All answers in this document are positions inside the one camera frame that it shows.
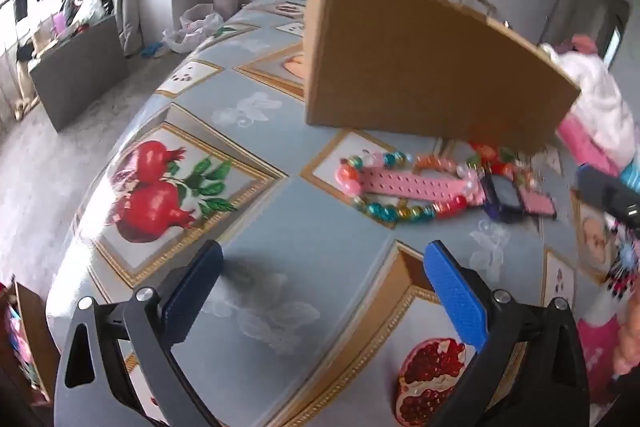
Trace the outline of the pink floral quilt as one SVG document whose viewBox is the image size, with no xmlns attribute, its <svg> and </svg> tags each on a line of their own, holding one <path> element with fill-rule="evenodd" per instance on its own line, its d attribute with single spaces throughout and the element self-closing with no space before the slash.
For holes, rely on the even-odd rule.
<svg viewBox="0 0 640 427">
<path fill-rule="evenodd" d="M 578 199 L 613 219 L 614 261 L 577 319 L 590 401 L 606 404 L 639 365 L 639 194 L 617 178 L 577 117 L 564 117 L 558 135 L 578 166 Z"/>
</svg>

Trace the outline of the pink strap kids watch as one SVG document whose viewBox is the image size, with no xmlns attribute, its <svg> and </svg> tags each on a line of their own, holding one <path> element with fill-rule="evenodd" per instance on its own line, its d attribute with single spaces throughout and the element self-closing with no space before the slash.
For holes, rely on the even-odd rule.
<svg viewBox="0 0 640 427">
<path fill-rule="evenodd" d="M 437 217 L 480 207 L 495 221 L 513 222 L 524 217 L 556 218 L 550 196 L 529 190 L 507 176 L 478 174 L 463 169 L 461 178 L 427 178 L 410 172 L 364 168 L 356 180 L 343 184 L 350 197 L 366 194 L 392 196 L 432 204 Z"/>
</svg>

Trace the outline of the brown cardboard box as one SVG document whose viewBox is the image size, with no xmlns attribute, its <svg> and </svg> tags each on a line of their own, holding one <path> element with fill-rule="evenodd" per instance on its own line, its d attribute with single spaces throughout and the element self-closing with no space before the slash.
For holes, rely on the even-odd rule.
<svg viewBox="0 0 640 427">
<path fill-rule="evenodd" d="M 533 154 L 576 101 L 547 54 L 449 0 L 307 0 L 307 124 Z"/>
</svg>

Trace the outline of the white plastic bag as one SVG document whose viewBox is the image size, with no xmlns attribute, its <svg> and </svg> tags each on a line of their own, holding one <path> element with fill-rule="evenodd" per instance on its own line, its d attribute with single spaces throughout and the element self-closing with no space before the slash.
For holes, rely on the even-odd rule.
<svg viewBox="0 0 640 427">
<path fill-rule="evenodd" d="M 162 43 L 172 52 L 193 52 L 224 24 L 224 18 L 211 3 L 199 3 L 179 17 L 179 29 L 165 29 Z"/>
</svg>

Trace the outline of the white fluffy blanket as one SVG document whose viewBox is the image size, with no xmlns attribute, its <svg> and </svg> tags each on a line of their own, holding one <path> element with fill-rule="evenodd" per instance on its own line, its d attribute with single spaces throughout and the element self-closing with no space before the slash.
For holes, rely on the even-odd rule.
<svg viewBox="0 0 640 427">
<path fill-rule="evenodd" d="M 599 55 L 540 48 L 580 90 L 558 128 L 559 136 L 579 164 L 621 173 L 636 156 L 634 115 L 613 75 Z"/>
</svg>

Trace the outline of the fruit pattern tablecloth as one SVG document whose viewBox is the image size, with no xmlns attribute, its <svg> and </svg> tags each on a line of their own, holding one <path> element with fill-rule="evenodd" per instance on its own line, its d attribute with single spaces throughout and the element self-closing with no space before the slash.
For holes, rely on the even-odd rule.
<svg viewBox="0 0 640 427">
<path fill-rule="evenodd" d="M 474 353 L 423 272 L 438 239 L 523 303 L 566 299 L 603 401 L 624 304 L 605 283 L 605 221 L 577 198 L 565 148 L 529 161 L 553 220 L 503 225 L 478 209 L 427 225 L 375 220 L 342 194 L 343 158 L 423 153 L 462 167 L 471 147 L 308 126 L 303 14 L 292 2 L 242 9 L 145 104 L 80 207 L 47 299 L 55 342 L 81 298 L 125 301 L 213 239 L 224 273 L 174 355 L 221 424 L 422 426 Z"/>
</svg>

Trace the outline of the grey low cabinet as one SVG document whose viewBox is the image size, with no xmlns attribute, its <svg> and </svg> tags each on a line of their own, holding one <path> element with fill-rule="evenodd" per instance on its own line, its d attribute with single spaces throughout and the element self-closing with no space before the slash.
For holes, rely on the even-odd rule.
<svg viewBox="0 0 640 427">
<path fill-rule="evenodd" d="M 128 76 L 115 17 L 57 43 L 30 75 L 52 127 L 61 132 Z"/>
</svg>

